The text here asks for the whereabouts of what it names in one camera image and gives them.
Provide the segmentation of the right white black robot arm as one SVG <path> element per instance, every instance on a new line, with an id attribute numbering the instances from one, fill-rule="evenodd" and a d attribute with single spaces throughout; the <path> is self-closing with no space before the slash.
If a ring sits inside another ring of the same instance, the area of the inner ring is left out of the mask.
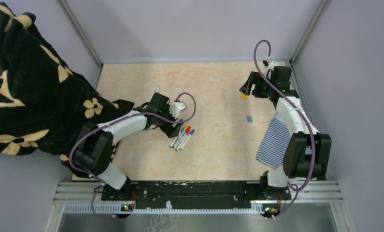
<path id="1" fill-rule="evenodd" d="M 260 178 L 259 194 L 267 200 L 289 199 L 294 182 L 322 180 L 327 172 L 331 137 L 312 125 L 299 94 L 290 89 L 290 76 L 286 66 L 267 69 L 265 79 L 252 71 L 239 89 L 269 99 L 277 111 L 256 154 L 256 160 L 273 168 Z"/>

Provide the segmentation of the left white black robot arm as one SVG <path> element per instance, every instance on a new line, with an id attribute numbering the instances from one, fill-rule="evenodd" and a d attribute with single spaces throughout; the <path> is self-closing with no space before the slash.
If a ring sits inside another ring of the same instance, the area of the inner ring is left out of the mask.
<path id="1" fill-rule="evenodd" d="M 132 109 L 124 116 L 105 123 L 86 123 L 69 155 L 70 166 L 113 188 L 120 200 L 131 196 L 130 179 L 112 164 L 113 145 L 123 138 L 152 127 L 159 128 L 168 138 L 179 134 L 183 121 L 179 119 L 187 104 L 154 93 L 149 102 Z"/>

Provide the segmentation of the orange cap white marker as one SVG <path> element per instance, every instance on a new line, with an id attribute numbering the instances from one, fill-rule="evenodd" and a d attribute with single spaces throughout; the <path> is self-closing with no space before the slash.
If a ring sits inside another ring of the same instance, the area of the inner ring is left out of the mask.
<path id="1" fill-rule="evenodd" d="M 178 141 L 181 139 L 181 137 L 184 135 L 185 131 L 189 129 L 190 126 L 186 125 L 184 128 L 180 130 L 179 135 L 174 139 L 174 141 L 171 143 L 170 148 L 174 148 L 175 145 L 178 143 Z"/>

